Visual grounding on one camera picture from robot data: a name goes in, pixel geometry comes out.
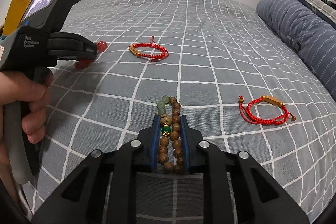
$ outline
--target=person's arm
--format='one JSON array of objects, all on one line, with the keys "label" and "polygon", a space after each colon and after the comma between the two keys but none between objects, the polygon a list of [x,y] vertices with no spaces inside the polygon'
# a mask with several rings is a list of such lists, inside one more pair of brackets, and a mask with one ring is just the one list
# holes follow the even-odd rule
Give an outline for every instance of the person's arm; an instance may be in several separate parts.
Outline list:
[{"label": "person's arm", "polygon": [[50,101],[48,87],[53,81],[51,71],[45,76],[44,85],[29,80],[20,72],[0,72],[0,179],[13,201],[19,205],[11,165],[3,138],[2,105],[16,100],[29,102],[31,113],[22,119],[21,126],[31,143],[38,143],[44,138],[46,121],[45,107]]}]

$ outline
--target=gray plaid bedsheet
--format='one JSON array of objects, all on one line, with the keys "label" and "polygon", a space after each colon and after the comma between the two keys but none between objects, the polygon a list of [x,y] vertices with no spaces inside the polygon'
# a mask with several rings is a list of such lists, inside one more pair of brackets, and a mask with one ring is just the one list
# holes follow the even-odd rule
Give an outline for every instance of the gray plaid bedsheet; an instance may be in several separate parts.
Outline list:
[{"label": "gray plaid bedsheet", "polygon": [[[41,171],[24,185],[33,211],[90,151],[113,151],[150,127],[163,95],[177,97],[204,139],[231,153],[248,151],[311,221],[331,200],[336,103],[251,8],[232,0],[83,0],[63,31],[109,47],[83,71],[72,61],[53,69]],[[152,63],[128,51],[152,35],[168,58]],[[248,103],[262,94],[283,101],[296,121],[277,127],[244,121],[238,96]],[[266,119],[281,114],[266,103],[253,112]],[[202,181],[202,174],[138,174],[138,223],[202,223]]]}]

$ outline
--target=red braided bracelet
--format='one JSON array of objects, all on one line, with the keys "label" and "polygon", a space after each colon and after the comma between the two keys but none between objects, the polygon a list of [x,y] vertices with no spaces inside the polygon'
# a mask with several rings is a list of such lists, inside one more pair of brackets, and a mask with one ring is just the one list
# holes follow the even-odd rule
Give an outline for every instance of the red braided bracelet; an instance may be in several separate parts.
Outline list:
[{"label": "red braided bracelet", "polygon": [[[280,116],[278,116],[278,117],[276,117],[276,118],[274,118],[274,119],[272,119],[272,120],[264,120],[264,119],[261,119],[261,118],[259,118],[259,117],[254,116],[254,115],[251,113],[251,111],[250,111],[252,105],[257,104],[257,103],[260,103],[260,102],[262,102],[262,101],[268,102],[268,103],[270,103],[270,104],[272,104],[272,105],[274,105],[274,106],[275,106],[275,105],[279,106],[280,108],[282,108],[284,114],[282,114],[282,115],[280,115]],[[268,95],[262,95],[260,98],[255,99],[255,100],[253,100],[252,102],[250,102],[250,103],[247,105],[246,108],[243,107],[243,102],[244,102],[244,97],[240,95],[240,96],[239,96],[239,100],[238,100],[238,103],[239,103],[239,112],[240,112],[241,116],[243,117],[243,119],[244,119],[246,122],[249,122],[249,123],[252,123],[252,124],[264,124],[264,125],[267,125],[267,126],[269,126],[269,125],[271,125],[271,124],[272,124],[272,125],[275,125],[275,126],[278,126],[278,125],[283,124],[284,122],[286,122],[286,121],[288,120],[288,116],[289,116],[289,115],[292,116],[292,121],[293,121],[293,122],[296,120],[296,117],[295,117],[292,113],[288,112],[287,107],[285,107],[285,106],[283,105],[283,102],[280,102],[278,99],[276,99],[276,98],[274,98],[274,97],[271,97],[271,96],[268,96]]]},{"label": "red braided bracelet", "polygon": [[[155,62],[155,61],[159,61],[159,60],[162,60],[162,59],[165,59],[166,57],[169,56],[169,52],[162,46],[160,45],[157,45],[154,41],[154,36],[152,36],[150,39],[149,39],[149,42],[150,43],[139,43],[139,44],[133,44],[133,45],[130,45],[129,46],[129,50],[130,52],[137,56],[137,57],[148,57],[148,58],[151,58],[151,61],[152,62]],[[149,47],[149,48],[156,48],[158,50],[160,50],[162,52],[162,54],[160,55],[150,55],[150,54],[142,54],[141,52],[139,52],[136,48],[138,47]]]}]

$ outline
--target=beige speckled bead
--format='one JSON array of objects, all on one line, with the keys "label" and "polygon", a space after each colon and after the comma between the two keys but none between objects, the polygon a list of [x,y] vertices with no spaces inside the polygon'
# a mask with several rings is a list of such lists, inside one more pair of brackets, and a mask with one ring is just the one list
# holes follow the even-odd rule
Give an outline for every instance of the beige speckled bead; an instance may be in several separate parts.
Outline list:
[{"label": "beige speckled bead", "polygon": [[179,157],[179,158],[176,160],[176,163],[177,163],[177,164],[180,164],[180,165],[184,165],[183,158],[182,158],[182,157]]},{"label": "beige speckled bead", "polygon": [[169,139],[167,137],[162,137],[160,139],[160,145],[168,146],[169,145]]},{"label": "beige speckled bead", "polygon": [[180,110],[178,108],[173,108],[171,111],[172,116],[179,116],[180,115]]},{"label": "beige speckled bead", "polygon": [[171,146],[172,146],[174,149],[176,149],[176,148],[181,148],[182,143],[181,143],[180,140],[175,140],[175,141],[173,141],[173,143],[171,144]]},{"label": "beige speckled bead", "polygon": [[182,157],[182,149],[181,148],[176,148],[173,152],[173,155],[174,155],[175,158]]},{"label": "beige speckled bead", "polygon": [[173,123],[173,125],[171,126],[171,130],[179,132],[181,130],[180,124],[179,123]]},{"label": "beige speckled bead", "polygon": [[180,122],[180,116],[178,116],[178,115],[175,115],[175,116],[173,116],[173,118],[172,118],[172,123],[179,123]]},{"label": "beige speckled bead", "polygon": [[167,153],[168,153],[168,147],[167,147],[167,146],[160,145],[160,146],[159,146],[158,153],[164,153],[164,154],[167,154]]},{"label": "beige speckled bead", "polygon": [[168,162],[168,155],[161,153],[157,156],[157,160],[159,161],[160,164],[164,164],[165,162]]},{"label": "beige speckled bead", "polygon": [[181,108],[181,104],[180,103],[175,103],[175,104],[173,104],[173,108],[180,109]]},{"label": "beige speckled bead", "polygon": [[174,165],[168,161],[163,165],[163,169],[165,172],[171,173],[174,171]]},{"label": "beige speckled bead", "polygon": [[170,134],[169,134],[169,138],[171,141],[175,141],[175,140],[178,140],[180,137],[180,134],[177,132],[177,131],[172,131]]},{"label": "beige speckled bead", "polygon": [[183,168],[183,166],[180,165],[180,164],[176,164],[176,165],[174,166],[174,171],[175,171],[177,174],[179,174],[179,175],[183,175],[183,174],[184,174],[184,168]]},{"label": "beige speckled bead", "polygon": [[169,97],[169,104],[173,105],[177,102],[177,99],[175,97],[170,96]]},{"label": "beige speckled bead", "polygon": [[161,126],[169,127],[172,124],[172,118],[170,116],[164,116],[160,119]]}]

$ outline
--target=silver screw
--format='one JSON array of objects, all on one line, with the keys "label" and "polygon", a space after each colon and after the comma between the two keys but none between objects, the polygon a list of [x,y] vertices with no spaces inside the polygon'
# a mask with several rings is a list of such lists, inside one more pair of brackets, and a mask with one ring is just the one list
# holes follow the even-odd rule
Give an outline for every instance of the silver screw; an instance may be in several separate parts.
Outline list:
[{"label": "silver screw", "polygon": [[246,151],[240,151],[238,155],[242,159],[247,159],[249,157],[249,154]]},{"label": "silver screw", "polygon": [[201,141],[199,142],[199,146],[202,148],[208,148],[210,146],[210,143],[208,143],[207,141]]},{"label": "silver screw", "polygon": [[133,146],[133,147],[139,147],[140,145],[141,145],[141,141],[139,141],[139,140],[131,141],[131,146]]},{"label": "silver screw", "polygon": [[91,152],[91,156],[92,156],[93,158],[99,158],[100,155],[101,155],[101,151],[100,151],[100,150],[93,150],[93,151]]}]

